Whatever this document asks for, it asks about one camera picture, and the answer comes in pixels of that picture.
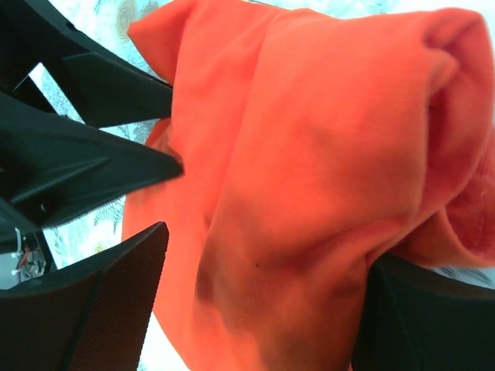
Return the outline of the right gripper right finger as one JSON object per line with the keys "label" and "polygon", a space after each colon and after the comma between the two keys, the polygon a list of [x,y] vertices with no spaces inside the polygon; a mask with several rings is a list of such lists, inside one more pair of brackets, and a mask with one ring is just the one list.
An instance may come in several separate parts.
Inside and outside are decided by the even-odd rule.
{"label": "right gripper right finger", "polygon": [[383,255],[368,275],[352,367],[492,370],[494,292]]}

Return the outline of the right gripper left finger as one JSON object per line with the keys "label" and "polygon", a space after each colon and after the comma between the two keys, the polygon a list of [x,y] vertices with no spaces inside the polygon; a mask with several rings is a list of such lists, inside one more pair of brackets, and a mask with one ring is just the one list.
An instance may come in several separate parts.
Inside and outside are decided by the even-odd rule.
{"label": "right gripper left finger", "polygon": [[156,223],[1,292],[3,370],[135,370],[166,257]]}

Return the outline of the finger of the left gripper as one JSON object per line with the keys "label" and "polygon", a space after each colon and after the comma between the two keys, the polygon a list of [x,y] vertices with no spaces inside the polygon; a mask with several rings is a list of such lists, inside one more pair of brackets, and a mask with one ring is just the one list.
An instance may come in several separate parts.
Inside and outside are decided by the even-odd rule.
{"label": "finger of the left gripper", "polygon": [[28,80],[41,63],[85,124],[110,127],[169,117],[172,87],[93,41],[48,1],[1,3],[1,91],[51,112]]}

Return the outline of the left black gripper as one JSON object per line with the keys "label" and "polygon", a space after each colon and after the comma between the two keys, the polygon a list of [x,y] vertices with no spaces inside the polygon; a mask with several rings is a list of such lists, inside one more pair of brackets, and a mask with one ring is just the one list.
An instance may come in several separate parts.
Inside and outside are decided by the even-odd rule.
{"label": "left black gripper", "polygon": [[2,288],[34,277],[29,261],[41,274],[41,261],[53,259],[33,256],[46,241],[27,228],[58,226],[182,173],[167,154],[42,112],[55,110],[29,76],[37,68],[37,62],[1,58]]}

